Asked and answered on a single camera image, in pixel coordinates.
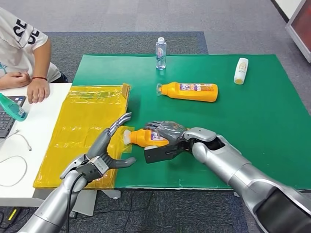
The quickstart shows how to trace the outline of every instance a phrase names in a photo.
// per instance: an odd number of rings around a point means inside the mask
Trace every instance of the plastic water bottle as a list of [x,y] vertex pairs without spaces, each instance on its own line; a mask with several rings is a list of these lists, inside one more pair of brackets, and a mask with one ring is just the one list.
[[163,37],[159,37],[156,43],[156,67],[159,70],[165,69],[166,66],[166,42]]

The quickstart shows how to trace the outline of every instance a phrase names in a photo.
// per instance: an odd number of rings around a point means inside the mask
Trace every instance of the table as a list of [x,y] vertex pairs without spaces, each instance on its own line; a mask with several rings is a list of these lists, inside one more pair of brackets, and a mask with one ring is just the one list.
[[[249,60],[244,85],[233,83],[239,57]],[[156,69],[152,55],[84,55],[72,85],[131,85],[126,125],[174,120],[187,128],[222,134],[254,166],[296,189],[311,189],[310,116],[275,55],[173,55]],[[216,83],[214,103],[157,96],[157,83]],[[146,164],[134,145],[137,162],[119,169],[115,188],[229,189],[188,153]]]
[[[26,175],[13,187],[0,186],[0,206],[40,206],[51,190],[35,189],[32,187],[41,162],[51,140],[54,127],[60,113],[63,101],[70,89],[71,83],[51,83],[50,96],[37,104],[23,106],[28,112],[23,122],[16,121],[11,133],[20,130],[32,147],[29,151],[26,142],[20,136],[12,136],[0,143],[0,161],[20,155],[27,163]],[[1,91],[6,96],[26,96],[26,87]],[[25,164],[20,158],[12,158],[0,164],[0,184],[10,185],[23,176]],[[96,191],[83,190],[79,196],[75,211],[92,215]]]

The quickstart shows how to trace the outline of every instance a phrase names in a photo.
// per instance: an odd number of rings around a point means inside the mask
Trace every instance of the bracelet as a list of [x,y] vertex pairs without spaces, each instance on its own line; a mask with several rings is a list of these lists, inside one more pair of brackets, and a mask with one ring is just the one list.
[[32,79],[44,79],[44,80],[45,80],[45,81],[48,81],[47,78],[38,77],[38,76],[34,76],[34,77],[32,77]]

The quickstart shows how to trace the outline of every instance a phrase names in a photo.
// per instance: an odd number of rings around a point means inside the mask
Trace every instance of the black lettering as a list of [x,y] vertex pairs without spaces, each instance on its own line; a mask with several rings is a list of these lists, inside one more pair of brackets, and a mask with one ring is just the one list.
[[34,33],[34,32],[32,32],[32,34],[31,34],[31,36],[30,36],[30,38],[29,38],[29,41],[28,42],[29,45],[33,45],[33,44],[35,44],[35,43],[35,37],[38,37],[38,36],[39,36],[39,32],[38,31],[38,30],[36,30],[35,31],[35,33]]
[[15,33],[15,35],[18,36],[18,37],[21,37],[23,35],[23,33],[24,33],[24,30],[23,31],[23,29],[26,29],[27,27],[27,24],[22,24],[22,22],[20,19],[17,19],[16,22],[17,26],[14,27],[14,33]]

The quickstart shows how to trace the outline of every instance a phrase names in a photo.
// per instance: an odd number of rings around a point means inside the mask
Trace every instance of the teal spray bottle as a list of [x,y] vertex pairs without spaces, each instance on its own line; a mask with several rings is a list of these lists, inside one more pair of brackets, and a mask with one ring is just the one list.
[[24,121],[27,117],[27,113],[22,107],[0,93],[0,105],[8,115],[18,121]]

